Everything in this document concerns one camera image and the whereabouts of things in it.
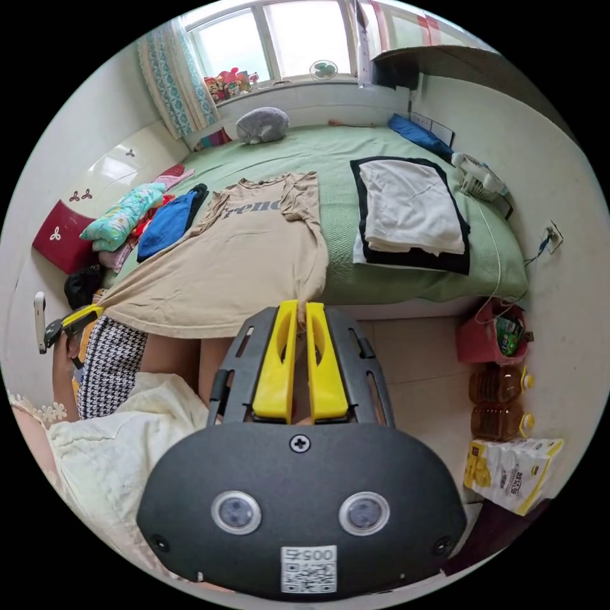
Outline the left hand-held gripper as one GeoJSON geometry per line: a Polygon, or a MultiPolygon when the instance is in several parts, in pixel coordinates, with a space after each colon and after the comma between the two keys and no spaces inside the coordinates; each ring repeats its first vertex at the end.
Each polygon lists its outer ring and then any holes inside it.
{"type": "Polygon", "coordinates": [[[44,352],[53,347],[62,334],[65,334],[68,339],[80,336],[83,329],[95,322],[103,312],[103,307],[90,304],[75,310],[62,320],[58,319],[51,322],[46,327],[43,336],[44,352]]]}

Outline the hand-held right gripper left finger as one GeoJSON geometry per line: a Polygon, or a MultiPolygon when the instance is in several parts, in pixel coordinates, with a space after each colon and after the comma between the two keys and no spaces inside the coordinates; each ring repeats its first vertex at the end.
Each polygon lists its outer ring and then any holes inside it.
{"type": "Polygon", "coordinates": [[[252,403],[254,419],[292,422],[297,310],[297,300],[283,301],[275,314],[252,403]]]}

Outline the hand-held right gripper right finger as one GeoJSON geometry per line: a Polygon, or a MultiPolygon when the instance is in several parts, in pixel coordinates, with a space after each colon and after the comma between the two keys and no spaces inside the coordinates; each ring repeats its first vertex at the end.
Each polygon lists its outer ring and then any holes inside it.
{"type": "Polygon", "coordinates": [[[306,304],[306,337],[311,420],[343,419],[348,401],[322,303],[306,304]]]}

